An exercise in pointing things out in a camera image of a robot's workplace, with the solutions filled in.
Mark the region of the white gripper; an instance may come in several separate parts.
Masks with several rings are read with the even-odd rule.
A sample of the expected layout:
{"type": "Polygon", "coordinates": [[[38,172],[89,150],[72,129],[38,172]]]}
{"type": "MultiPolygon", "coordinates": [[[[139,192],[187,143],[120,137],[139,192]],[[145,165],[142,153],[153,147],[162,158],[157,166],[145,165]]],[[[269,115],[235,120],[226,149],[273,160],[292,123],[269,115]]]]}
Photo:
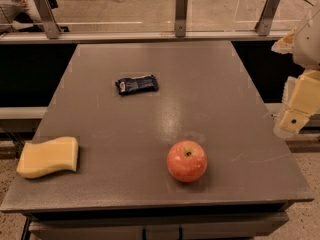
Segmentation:
{"type": "Polygon", "coordinates": [[[300,132],[320,110],[320,4],[314,5],[298,24],[276,41],[271,50],[291,54],[296,64],[307,69],[298,78],[289,76],[282,106],[276,116],[274,134],[289,138],[300,132]]]}

